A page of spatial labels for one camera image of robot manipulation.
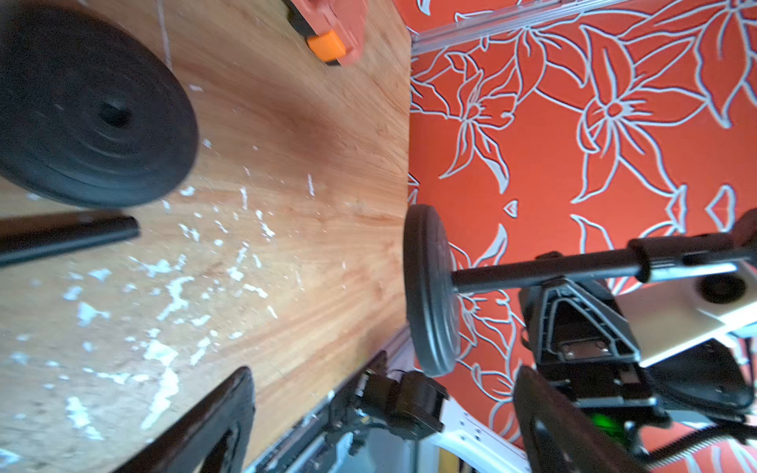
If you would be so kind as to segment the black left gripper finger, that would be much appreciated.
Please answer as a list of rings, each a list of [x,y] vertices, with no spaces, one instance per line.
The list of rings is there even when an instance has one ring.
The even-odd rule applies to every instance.
[[[118,472],[240,472],[254,425],[254,377],[236,369]]]

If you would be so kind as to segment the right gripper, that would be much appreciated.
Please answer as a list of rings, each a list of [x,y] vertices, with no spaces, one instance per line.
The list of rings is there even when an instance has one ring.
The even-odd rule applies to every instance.
[[[533,472],[645,472],[638,429],[664,409],[742,414],[752,404],[719,337],[748,337],[756,271],[670,280],[614,297],[558,278],[518,294],[537,370],[514,402]]]

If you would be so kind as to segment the black microphone stand pole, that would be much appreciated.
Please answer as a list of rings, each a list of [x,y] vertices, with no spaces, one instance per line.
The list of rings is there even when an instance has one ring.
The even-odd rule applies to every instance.
[[[636,238],[622,250],[539,258],[451,274],[455,291],[487,293],[528,288],[558,278],[574,281],[633,277],[642,284],[735,271],[756,263],[756,240],[740,246],[726,233]]]

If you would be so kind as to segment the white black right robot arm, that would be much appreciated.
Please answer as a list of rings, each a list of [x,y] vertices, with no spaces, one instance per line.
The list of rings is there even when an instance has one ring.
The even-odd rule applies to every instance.
[[[694,333],[754,315],[756,275],[663,283],[624,302],[553,281],[520,294],[536,366],[516,383],[524,448],[479,433],[437,382],[409,372],[368,376],[362,411],[404,439],[430,439],[488,471],[644,472],[723,439],[751,441],[756,395],[727,347]]]

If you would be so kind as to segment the black round stand base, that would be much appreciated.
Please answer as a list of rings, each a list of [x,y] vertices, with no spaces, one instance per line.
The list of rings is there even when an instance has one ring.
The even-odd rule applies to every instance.
[[[426,376],[446,376],[461,355],[461,315],[449,239],[432,206],[417,204],[407,209],[403,271],[407,321],[417,361]]]

